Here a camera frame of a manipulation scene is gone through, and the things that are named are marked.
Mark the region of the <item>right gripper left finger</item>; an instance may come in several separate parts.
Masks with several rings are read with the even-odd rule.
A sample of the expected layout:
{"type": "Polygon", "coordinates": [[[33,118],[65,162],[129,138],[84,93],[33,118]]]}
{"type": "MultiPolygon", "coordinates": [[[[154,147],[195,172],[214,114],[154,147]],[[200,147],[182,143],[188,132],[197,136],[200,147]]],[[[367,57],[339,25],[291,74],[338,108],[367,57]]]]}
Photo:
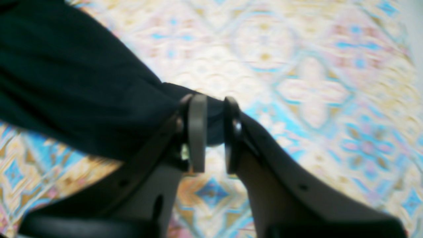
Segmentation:
{"type": "Polygon", "coordinates": [[[205,171],[207,97],[178,110],[119,169],[65,199],[29,212],[21,238],[165,238],[184,172],[205,171]]]}

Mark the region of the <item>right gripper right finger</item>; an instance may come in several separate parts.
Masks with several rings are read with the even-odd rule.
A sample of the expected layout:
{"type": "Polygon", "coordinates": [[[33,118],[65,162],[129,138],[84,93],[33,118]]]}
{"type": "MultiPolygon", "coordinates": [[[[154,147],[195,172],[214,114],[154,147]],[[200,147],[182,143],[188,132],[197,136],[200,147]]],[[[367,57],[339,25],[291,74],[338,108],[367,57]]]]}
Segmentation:
{"type": "Polygon", "coordinates": [[[224,99],[226,168],[247,189],[259,238],[406,238],[400,220],[302,168],[257,121],[224,99]]]}

